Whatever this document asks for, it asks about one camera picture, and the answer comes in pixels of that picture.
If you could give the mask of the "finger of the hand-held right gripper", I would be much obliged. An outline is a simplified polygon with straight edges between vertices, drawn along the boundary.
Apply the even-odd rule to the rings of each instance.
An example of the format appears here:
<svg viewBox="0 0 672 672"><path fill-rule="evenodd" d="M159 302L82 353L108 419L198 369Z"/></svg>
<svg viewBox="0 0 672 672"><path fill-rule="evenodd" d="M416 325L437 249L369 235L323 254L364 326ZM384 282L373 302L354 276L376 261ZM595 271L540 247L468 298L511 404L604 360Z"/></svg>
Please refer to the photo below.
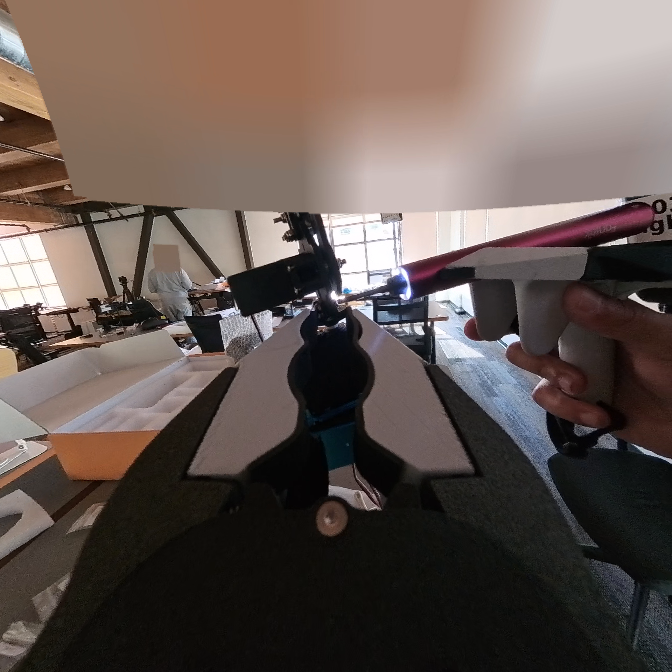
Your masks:
<svg viewBox="0 0 672 672"><path fill-rule="evenodd" d="M513 281L470 283L476 331L483 341L498 341L517 333L516 288Z"/></svg>
<svg viewBox="0 0 672 672"><path fill-rule="evenodd" d="M561 307L567 286L580 280L587 256L578 255L538 259L530 266L522 262L508 265L483 265L475 268L474 281L513 281L516 288L517 324L521 345L533 356L548 354L558 344L568 324Z"/></svg>

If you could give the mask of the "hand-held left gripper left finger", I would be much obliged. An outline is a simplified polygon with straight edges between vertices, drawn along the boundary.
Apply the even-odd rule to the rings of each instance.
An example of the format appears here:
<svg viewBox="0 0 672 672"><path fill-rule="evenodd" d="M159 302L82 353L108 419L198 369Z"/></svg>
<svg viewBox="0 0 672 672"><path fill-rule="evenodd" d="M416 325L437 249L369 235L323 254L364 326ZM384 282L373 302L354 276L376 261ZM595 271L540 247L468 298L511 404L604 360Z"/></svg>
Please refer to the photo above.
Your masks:
<svg viewBox="0 0 672 672"><path fill-rule="evenodd" d="M190 477L295 479L307 466L310 436L294 365L306 350L302 310L243 357L188 468Z"/></svg>

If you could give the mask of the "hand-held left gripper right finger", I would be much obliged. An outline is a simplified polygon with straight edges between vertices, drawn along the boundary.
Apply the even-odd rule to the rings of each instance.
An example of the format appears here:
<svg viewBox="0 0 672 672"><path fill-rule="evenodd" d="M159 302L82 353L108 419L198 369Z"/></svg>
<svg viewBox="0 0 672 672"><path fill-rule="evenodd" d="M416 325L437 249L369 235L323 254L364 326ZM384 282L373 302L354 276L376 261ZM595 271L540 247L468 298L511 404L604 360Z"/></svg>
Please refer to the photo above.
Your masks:
<svg viewBox="0 0 672 672"><path fill-rule="evenodd" d="M356 464L366 479L471 477L475 466L420 357L359 310L367 383L357 408Z"/></svg>

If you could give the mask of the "red electric screwdriver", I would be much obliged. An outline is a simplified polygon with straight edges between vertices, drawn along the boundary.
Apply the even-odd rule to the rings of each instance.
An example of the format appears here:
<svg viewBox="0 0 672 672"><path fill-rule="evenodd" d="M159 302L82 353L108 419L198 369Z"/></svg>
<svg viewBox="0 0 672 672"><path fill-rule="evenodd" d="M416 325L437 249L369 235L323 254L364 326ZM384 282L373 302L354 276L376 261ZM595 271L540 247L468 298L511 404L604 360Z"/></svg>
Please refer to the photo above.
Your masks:
<svg viewBox="0 0 672 672"><path fill-rule="evenodd" d="M377 295L422 298L477 279L475 268L483 265L521 262L530 266L553 256L582 259L594 248L645 233L659 214L655 205L659 200L667 205L665 197L641 197L609 210L404 264L382 286L345 295L339 303Z"/></svg>

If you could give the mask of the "blue toy robot arm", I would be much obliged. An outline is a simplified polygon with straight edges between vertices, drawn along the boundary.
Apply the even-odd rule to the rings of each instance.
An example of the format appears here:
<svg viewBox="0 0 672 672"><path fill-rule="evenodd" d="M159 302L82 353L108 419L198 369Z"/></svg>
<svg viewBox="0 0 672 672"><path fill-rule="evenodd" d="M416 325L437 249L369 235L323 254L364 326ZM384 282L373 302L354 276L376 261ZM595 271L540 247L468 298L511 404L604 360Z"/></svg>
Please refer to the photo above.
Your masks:
<svg viewBox="0 0 672 672"><path fill-rule="evenodd" d="M298 253L231 275L229 285L242 316L252 316L315 295L315 326L305 321L306 350L294 365L298 399L305 403L310 436L307 467L333 470L355 462L356 409L365 391L367 366L357 352L360 328L349 309L337 304L341 266L321 214L284 212L284 237Z"/></svg>

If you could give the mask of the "light wooden table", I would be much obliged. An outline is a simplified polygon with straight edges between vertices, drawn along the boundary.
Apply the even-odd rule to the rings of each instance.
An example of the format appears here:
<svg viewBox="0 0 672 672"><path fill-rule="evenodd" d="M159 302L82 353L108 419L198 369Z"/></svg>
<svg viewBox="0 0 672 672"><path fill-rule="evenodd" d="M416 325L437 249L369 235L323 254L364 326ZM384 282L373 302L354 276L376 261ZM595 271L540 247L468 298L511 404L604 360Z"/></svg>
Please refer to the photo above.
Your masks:
<svg viewBox="0 0 672 672"><path fill-rule="evenodd" d="M358 310L377 324L411 324L425 321L435 323L449 319L448 309L434 300L403 305L399 310L392 308L393 306L374 310L372 305L366 305Z"/></svg>
<svg viewBox="0 0 672 672"><path fill-rule="evenodd" d="M109 333L95 333L93 335L81 335L72 339L48 343L46 347L53 351L66 351L76 348L99 348L107 343L127 340L140 335L149 335L153 333L166 332L174 341L183 341L192 338L194 335L185 321L168 324L161 328L142 330L138 325L135 327L124 327Z"/></svg>

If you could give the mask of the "bubble wrap roll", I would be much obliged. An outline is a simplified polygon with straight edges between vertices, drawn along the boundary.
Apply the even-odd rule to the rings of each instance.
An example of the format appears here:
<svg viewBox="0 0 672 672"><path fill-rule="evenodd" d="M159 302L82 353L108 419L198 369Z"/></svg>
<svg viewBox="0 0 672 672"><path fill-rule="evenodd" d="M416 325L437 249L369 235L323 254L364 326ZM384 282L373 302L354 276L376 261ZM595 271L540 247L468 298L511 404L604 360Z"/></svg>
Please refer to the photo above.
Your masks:
<svg viewBox="0 0 672 672"><path fill-rule="evenodd" d="M220 331L225 354L238 364L272 336L272 311L264 310L252 316L225 316L220 321Z"/></svg>

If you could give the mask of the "black office chair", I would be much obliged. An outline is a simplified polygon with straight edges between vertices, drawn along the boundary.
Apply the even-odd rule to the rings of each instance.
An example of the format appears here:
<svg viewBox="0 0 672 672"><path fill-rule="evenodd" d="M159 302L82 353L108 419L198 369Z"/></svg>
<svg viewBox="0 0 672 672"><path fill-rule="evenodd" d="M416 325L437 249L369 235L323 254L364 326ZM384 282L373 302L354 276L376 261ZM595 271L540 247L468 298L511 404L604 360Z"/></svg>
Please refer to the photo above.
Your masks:
<svg viewBox="0 0 672 672"><path fill-rule="evenodd" d="M385 329L399 331L410 328L409 333L396 338L428 364L435 364L435 329L429 319L429 298L404 300L393 296L374 296L373 321Z"/></svg>
<svg viewBox="0 0 672 672"><path fill-rule="evenodd" d="M222 315L185 316L184 321L196 339L202 354L225 352L221 328Z"/></svg>
<svg viewBox="0 0 672 672"><path fill-rule="evenodd" d="M1 343L17 349L33 365L48 362L38 349L46 341L46 332L40 322L42 303L1 310Z"/></svg>

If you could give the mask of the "orange white cardboard box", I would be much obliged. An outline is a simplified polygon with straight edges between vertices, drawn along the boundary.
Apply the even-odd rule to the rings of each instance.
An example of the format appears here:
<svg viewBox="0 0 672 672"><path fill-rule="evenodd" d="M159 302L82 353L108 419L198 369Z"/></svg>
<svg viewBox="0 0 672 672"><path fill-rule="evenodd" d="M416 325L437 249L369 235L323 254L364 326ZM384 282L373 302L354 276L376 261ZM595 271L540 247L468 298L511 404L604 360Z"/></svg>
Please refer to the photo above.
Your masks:
<svg viewBox="0 0 672 672"><path fill-rule="evenodd" d="M1 445L46 435L72 480L116 481L223 370L163 331L85 348L1 380Z"/></svg>

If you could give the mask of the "large grid window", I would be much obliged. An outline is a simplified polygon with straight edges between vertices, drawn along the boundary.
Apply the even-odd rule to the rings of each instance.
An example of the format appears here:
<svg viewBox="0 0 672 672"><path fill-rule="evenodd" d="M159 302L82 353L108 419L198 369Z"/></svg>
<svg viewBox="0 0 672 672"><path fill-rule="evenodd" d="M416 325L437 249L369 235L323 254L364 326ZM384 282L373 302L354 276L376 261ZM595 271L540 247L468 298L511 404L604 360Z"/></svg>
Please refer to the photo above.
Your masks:
<svg viewBox="0 0 672 672"><path fill-rule="evenodd" d="M38 234L1 241L1 309L25 305L67 305Z"/></svg>
<svg viewBox="0 0 672 672"><path fill-rule="evenodd" d="M402 214L323 214L322 219L336 257L344 261L344 293L383 284L402 263Z"/></svg>

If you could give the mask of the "dark green office chair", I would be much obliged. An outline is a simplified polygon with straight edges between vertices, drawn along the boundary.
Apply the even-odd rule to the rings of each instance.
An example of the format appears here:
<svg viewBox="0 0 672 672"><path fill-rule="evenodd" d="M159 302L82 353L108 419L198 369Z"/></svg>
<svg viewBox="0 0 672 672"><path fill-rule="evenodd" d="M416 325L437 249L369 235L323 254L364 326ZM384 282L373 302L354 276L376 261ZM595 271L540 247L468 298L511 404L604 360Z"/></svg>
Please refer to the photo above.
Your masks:
<svg viewBox="0 0 672 672"><path fill-rule="evenodd" d="M671 464L637 451L591 449L555 454L550 477L593 541L586 559L614 565L633 581L626 635L634 649L652 591L671 596Z"/></svg>

